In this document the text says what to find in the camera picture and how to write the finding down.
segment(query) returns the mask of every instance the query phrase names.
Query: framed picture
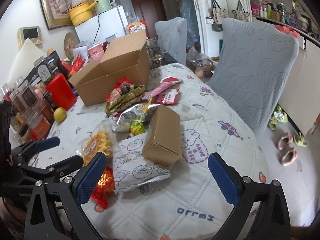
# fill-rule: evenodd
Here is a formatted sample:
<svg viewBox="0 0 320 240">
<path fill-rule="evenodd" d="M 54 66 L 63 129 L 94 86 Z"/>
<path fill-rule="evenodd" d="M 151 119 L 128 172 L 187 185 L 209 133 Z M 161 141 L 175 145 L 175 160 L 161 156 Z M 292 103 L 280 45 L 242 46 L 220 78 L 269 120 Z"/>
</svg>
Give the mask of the framed picture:
<svg viewBox="0 0 320 240">
<path fill-rule="evenodd" d="M 68 0 L 40 0 L 48 30 L 72 25 Z"/>
</svg>

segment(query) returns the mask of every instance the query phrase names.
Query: canvas bag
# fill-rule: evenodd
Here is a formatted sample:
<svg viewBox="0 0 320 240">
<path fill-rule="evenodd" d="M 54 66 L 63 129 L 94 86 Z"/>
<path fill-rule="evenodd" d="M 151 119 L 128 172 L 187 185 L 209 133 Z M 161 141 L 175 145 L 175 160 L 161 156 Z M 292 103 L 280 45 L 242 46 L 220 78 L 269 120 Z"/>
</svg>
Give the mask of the canvas bag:
<svg viewBox="0 0 320 240">
<path fill-rule="evenodd" d="M 213 26 L 214 31 L 222 31 L 222 22 L 225 19 L 226 15 L 224 13 L 225 9 L 221 9 L 216 0 L 211 0 L 212 2 L 212 14 L 213 14 Z"/>
<path fill-rule="evenodd" d="M 232 12 L 233 12 L 233 14 L 236 16 L 236 19 L 237 19 L 237 20 L 243 21 L 243 22 L 250 22 L 248 16 L 249 16 L 251 13 L 247 13 L 247 12 L 244 11 L 243 6 L 242 6 L 242 4 L 241 4 L 240 1 L 238 2 L 237 9 L 236 9 L 236 10 L 233 10 Z"/>
</svg>

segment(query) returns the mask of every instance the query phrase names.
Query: red cylinder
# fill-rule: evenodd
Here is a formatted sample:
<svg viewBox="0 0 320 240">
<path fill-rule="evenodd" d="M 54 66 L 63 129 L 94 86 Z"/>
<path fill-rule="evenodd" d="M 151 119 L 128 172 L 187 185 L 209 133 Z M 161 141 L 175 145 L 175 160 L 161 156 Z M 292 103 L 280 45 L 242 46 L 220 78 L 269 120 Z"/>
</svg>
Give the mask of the red cylinder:
<svg viewBox="0 0 320 240">
<path fill-rule="evenodd" d="M 49 84 L 46 85 L 48 92 L 52 94 L 52 99 L 58 107 L 69 110 L 77 101 L 77 97 L 72 92 L 68 81 L 63 74 L 56 75 Z"/>
</svg>

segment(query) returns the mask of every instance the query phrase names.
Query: doorway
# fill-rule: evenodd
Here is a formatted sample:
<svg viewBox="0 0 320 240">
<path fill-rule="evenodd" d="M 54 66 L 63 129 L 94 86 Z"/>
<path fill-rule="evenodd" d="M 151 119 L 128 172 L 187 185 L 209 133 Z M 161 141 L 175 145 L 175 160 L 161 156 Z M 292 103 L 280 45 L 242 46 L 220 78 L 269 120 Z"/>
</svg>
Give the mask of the doorway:
<svg viewBox="0 0 320 240">
<path fill-rule="evenodd" d="M 131 0 L 138 21 L 147 23 L 147 36 L 156 38 L 156 22 L 166 21 L 167 16 L 164 11 L 162 0 Z"/>
</svg>

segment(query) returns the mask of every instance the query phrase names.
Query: white bedspread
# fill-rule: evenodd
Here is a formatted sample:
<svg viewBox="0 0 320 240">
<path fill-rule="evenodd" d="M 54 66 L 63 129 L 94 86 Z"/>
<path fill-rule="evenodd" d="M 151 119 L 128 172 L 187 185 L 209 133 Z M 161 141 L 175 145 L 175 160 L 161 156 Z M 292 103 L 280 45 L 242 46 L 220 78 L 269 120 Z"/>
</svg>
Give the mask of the white bedspread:
<svg viewBox="0 0 320 240">
<path fill-rule="evenodd" d="M 212 152 L 241 176 L 256 182 L 268 178 L 255 136 L 229 105 L 180 64 L 152 70 L 148 89 L 166 76 L 183 80 L 174 86 L 180 88 L 178 104 L 170 107 L 180 115 L 183 158 L 174 164 L 169 179 L 111 196 L 103 212 L 91 200 L 82 205 L 103 238 L 151 240 L 165 233 L 173 240 L 211 239 L 233 209 L 208 170 Z M 103 118 L 104 104 L 85 107 L 79 98 L 49 135 L 59 136 L 60 146 L 41 153 L 36 166 L 45 168 L 74 155 Z"/>
</svg>

